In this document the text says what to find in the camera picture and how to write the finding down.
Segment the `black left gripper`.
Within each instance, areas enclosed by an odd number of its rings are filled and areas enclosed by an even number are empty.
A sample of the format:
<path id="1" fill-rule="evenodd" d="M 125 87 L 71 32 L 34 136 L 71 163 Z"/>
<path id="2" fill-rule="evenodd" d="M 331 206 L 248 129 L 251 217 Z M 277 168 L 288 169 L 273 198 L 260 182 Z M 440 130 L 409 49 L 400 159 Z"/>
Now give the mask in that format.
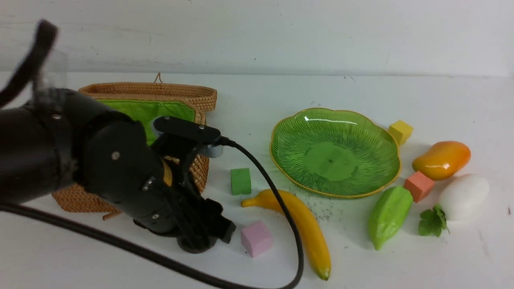
<path id="1" fill-rule="evenodd" d="M 217 242 L 229 244 L 237 228 L 222 215 L 219 202 L 206 199 L 193 185 L 191 174 L 173 161 L 160 159 L 128 198 L 128 215 L 153 234 L 177 237 L 177 243 L 189 254 L 202 254 Z M 207 225 L 201 223 L 204 205 Z"/>

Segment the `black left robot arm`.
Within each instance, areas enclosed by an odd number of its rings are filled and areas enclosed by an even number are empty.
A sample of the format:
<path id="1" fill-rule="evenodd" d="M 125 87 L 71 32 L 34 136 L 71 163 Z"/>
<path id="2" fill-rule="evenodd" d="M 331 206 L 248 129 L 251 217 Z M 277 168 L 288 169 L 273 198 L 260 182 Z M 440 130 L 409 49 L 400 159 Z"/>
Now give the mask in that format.
<path id="1" fill-rule="evenodd" d="M 74 183 L 153 234 L 199 254 L 236 229 L 222 205 L 204 199 L 190 167 L 220 140 L 217 129 L 156 118 L 149 146 L 143 124 L 74 90 L 53 89 L 1 112 L 1 202 L 23 204 Z"/>

